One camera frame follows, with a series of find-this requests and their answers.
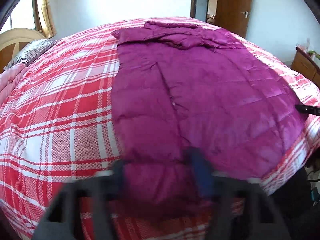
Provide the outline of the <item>magenta puffer down jacket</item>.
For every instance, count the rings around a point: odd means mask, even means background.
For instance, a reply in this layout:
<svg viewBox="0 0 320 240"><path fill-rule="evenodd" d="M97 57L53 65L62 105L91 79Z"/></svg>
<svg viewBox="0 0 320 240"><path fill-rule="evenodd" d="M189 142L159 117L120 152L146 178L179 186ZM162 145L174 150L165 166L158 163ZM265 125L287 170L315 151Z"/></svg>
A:
<svg viewBox="0 0 320 240"><path fill-rule="evenodd" d="M112 120L130 212L204 207L190 152L230 177L261 178L302 132L308 115L293 89L225 29L148 21L113 35Z"/></svg>

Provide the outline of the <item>wooden bedside cabinet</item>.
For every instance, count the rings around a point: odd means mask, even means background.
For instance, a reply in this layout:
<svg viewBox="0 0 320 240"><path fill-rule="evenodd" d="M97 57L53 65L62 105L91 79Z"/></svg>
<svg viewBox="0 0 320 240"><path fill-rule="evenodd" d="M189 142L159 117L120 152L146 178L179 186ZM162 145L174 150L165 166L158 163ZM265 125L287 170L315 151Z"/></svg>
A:
<svg viewBox="0 0 320 240"><path fill-rule="evenodd" d="M296 54L291 64L291 69L312 81L318 88L320 87L319 66L299 47L296 47Z"/></svg>

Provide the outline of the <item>brown wooden door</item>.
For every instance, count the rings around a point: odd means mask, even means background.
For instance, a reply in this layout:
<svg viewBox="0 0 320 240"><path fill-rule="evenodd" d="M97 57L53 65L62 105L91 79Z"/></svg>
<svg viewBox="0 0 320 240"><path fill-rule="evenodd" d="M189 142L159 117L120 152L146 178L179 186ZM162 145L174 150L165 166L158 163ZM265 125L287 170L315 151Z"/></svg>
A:
<svg viewBox="0 0 320 240"><path fill-rule="evenodd" d="M217 0L215 25L246 37L252 0ZM241 13L248 11L248 18Z"/></svg>

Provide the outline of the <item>pink floral quilt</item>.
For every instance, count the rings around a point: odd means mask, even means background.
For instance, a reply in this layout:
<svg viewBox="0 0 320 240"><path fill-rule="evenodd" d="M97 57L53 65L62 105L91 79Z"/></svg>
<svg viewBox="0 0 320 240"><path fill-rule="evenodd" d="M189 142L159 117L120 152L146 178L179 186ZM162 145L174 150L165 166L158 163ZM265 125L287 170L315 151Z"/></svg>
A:
<svg viewBox="0 0 320 240"><path fill-rule="evenodd" d="M27 67L23 63L18 63L4 71L1 74L0 84L0 101L1 105L8 98L10 93L15 89L22 76L27 71Z"/></svg>

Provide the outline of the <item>blue striped pillow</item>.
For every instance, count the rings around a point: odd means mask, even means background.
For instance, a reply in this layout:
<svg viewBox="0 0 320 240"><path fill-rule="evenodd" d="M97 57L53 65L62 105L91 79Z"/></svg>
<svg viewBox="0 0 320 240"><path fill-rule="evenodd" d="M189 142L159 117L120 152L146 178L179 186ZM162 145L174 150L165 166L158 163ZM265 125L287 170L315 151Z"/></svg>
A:
<svg viewBox="0 0 320 240"><path fill-rule="evenodd" d="M8 70L13 65L18 63L23 63L25 66L29 66L33 63L37 58L39 58L42 54L44 54L47 50L52 48L57 43L57 40L33 40L28 43L24 48L22 48L3 68L4 70Z"/></svg>

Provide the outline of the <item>cream wooden headboard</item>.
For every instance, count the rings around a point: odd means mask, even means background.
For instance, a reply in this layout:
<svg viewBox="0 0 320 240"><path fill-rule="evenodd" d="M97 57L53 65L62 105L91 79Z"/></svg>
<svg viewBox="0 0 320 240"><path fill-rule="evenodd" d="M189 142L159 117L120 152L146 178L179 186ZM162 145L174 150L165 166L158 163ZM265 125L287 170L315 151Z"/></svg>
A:
<svg viewBox="0 0 320 240"><path fill-rule="evenodd" d="M42 34L27 28L14 28L1 33L1 73L12 58L33 40L46 39Z"/></svg>

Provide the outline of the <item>yellow curtain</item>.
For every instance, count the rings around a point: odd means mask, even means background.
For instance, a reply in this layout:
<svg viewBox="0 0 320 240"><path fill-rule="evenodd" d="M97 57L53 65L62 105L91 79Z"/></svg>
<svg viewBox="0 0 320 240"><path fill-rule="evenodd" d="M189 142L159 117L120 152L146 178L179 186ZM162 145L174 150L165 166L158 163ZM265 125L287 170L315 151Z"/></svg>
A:
<svg viewBox="0 0 320 240"><path fill-rule="evenodd" d="M43 32L46 38L52 38L56 35L56 29L48 0L42 0L41 11L44 20L44 24L42 25Z"/></svg>

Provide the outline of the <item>window with metal frame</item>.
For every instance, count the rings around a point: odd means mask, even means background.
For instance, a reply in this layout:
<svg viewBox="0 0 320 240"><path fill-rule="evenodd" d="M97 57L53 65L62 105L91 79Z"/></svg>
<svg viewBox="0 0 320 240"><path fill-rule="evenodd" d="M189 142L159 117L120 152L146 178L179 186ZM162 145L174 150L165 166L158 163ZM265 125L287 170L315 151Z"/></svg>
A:
<svg viewBox="0 0 320 240"><path fill-rule="evenodd" d="M42 29L38 0L20 0L1 27L1 33L15 28Z"/></svg>

